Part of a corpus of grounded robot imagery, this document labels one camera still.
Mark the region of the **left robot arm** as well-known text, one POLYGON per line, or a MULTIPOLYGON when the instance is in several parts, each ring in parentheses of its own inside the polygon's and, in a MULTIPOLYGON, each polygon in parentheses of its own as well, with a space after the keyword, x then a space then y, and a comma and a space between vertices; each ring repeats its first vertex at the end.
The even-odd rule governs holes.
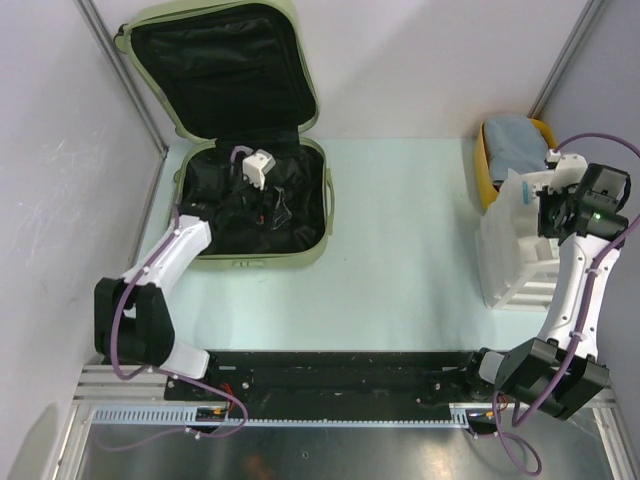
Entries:
POLYGON ((99 280, 94 290, 95 347, 119 378, 129 380, 139 374, 124 372, 122 365, 131 362, 140 369, 186 377, 187 389, 199 399, 219 392, 221 376, 208 367, 209 353, 178 338, 167 298, 190 264, 211 249, 230 225, 250 225, 263 232, 272 224, 289 223, 288 193, 282 184, 260 190, 242 180, 212 199, 185 194, 152 250, 120 276, 99 280))

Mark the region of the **grey garment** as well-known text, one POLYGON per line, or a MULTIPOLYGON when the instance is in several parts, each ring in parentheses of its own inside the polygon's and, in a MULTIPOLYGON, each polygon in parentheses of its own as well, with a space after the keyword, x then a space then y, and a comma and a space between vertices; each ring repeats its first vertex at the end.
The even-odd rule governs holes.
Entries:
POLYGON ((494 185, 503 183, 510 171, 522 175, 546 169, 547 143, 528 117, 491 116, 484 122, 483 134, 494 185))

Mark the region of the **yellow plastic basket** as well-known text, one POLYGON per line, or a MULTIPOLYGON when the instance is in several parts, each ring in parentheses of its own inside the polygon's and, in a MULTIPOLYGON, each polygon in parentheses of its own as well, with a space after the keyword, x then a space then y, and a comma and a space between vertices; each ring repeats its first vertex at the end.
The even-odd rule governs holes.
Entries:
MULTIPOLYGON (((530 118, 530 122, 544 138, 549 148, 555 148, 558 145, 553 130, 548 124, 535 118, 530 118)), ((486 122, 483 122, 479 128, 473 150, 475 180, 484 211, 489 208, 499 194, 499 190, 493 186, 490 178, 490 157, 486 144, 485 124, 486 122)))

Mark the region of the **white plastic drawer organizer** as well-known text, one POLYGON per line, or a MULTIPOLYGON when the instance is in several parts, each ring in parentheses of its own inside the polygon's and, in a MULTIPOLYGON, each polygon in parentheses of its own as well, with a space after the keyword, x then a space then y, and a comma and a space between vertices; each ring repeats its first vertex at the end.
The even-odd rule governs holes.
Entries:
POLYGON ((543 312, 549 308, 559 270, 558 241, 539 237, 537 217, 544 172, 510 171, 481 218, 476 250, 481 291, 490 309, 543 312), (522 201, 521 182, 532 190, 522 201))

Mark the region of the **green hard-shell suitcase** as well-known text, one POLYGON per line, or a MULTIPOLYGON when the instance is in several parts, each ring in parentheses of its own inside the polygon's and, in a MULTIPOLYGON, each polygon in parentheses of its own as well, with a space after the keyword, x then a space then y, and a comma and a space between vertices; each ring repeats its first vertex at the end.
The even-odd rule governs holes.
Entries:
POLYGON ((322 147, 306 137, 319 104, 297 20, 290 1, 171 1, 115 34, 116 48, 192 144, 174 178, 176 204, 190 192, 219 197, 245 180, 242 160, 256 150, 276 160, 265 187, 289 190, 289 223, 263 232, 230 225, 197 257, 201 264, 302 268, 327 247, 335 191, 322 147))

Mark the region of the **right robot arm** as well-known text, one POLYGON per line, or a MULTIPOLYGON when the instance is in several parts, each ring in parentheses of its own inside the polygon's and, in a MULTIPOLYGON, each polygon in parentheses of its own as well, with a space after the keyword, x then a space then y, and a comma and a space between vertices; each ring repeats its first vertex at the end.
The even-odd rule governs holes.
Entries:
POLYGON ((559 274, 536 337, 501 354, 480 352, 463 373, 473 401, 496 390, 565 420, 599 393, 609 371, 597 362, 597 323, 609 274, 631 232, 620 213, 631 193, 628 173, 590 164, 543 186, 532 201, 536 234, 559 246, 559 274))

